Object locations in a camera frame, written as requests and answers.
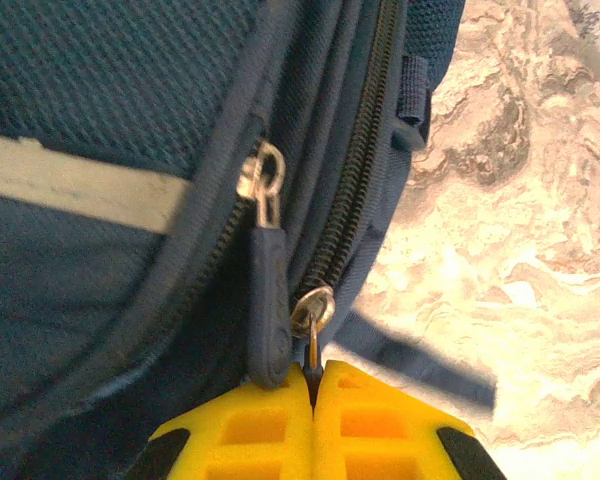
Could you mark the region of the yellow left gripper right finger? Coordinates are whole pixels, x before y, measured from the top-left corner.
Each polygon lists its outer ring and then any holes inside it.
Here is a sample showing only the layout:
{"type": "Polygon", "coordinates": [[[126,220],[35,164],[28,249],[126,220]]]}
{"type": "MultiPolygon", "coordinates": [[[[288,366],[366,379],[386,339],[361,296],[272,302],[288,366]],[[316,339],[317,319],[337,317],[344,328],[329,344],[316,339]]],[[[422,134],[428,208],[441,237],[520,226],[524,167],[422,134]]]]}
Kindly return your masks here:
{"type": "Polygon", "coordinates": [[[313,420],[314,479],[503,479],[464,421],[329,360],[313,420]]]}

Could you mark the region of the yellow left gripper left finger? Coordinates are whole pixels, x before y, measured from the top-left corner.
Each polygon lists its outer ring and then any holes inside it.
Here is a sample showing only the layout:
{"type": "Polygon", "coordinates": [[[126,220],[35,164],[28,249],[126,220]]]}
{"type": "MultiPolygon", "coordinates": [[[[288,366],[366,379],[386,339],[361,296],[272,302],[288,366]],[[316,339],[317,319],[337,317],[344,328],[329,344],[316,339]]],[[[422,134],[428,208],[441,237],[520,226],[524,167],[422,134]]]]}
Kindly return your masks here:
{"type": "Polygon", "coordinates": [[[161,425],[126,479],[309,479],[313,413],[301,367],[241,385],[161,425]]]}

